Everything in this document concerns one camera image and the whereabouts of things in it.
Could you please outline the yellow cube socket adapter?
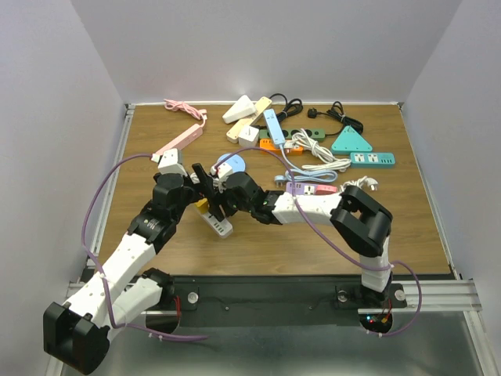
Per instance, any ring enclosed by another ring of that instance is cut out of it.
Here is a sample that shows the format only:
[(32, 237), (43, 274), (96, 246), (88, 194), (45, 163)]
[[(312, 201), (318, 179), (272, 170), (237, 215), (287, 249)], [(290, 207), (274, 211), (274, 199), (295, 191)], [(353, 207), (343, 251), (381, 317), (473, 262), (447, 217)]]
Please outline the yellow cube socket adapter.
[(203, 198), (198, 200), (195, 203), (195, 207), (198, 210), (198, 212), (203, 215), (209, 211), (209, 203), (207, 198)]

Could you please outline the white usb power strip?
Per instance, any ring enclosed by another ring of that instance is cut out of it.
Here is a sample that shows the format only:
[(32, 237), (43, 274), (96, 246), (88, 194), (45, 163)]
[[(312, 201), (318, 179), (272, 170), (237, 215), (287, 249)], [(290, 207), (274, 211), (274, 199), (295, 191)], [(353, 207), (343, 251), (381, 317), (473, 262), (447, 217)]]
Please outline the white usb power strip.
[(218, 221), (216, 217), (211, 215), (209, 212), (203, 213), (200, 216), (220, 238), (225, 239), (232, 234), (233, 226), (228, 219)]

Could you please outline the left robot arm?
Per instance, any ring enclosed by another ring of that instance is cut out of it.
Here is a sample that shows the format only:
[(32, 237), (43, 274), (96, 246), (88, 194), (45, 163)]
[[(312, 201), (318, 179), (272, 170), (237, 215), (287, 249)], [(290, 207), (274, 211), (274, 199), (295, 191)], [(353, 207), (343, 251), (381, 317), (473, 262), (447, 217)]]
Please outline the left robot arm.
[(143, 309), (173, 303), (174, 289), (160, 271), (134, 275), (174, 236), (187, 206), (199, 195), (186, 173), (156, 174), (151, 200), (134, 217), (102, 269), (63, 304), (52, 303), (43, 314), (43, 348), (82, 374), (104, 360), (116, 333)]

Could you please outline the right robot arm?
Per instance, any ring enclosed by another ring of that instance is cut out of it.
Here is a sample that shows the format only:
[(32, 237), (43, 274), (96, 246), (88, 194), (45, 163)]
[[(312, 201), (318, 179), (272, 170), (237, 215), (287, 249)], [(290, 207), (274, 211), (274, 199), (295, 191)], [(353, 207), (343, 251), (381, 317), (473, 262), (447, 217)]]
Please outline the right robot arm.
[(341, 193), (324, 196), (263, 190), (246, 172), (212, 168), (204, 171), (193, 164), (192, 179), (207, 200), (208, 211), (219, 222), (236, 212), (246, 212), (265, 225), (306, 223), (325, 242), (318, 226), (333, 226), (344, 242), (359, 255), (362, 270), (360, 296), (370, 306), (388, 297), (392, 266), (388, 260), (392, 214), (361, 188), (350, 185)]

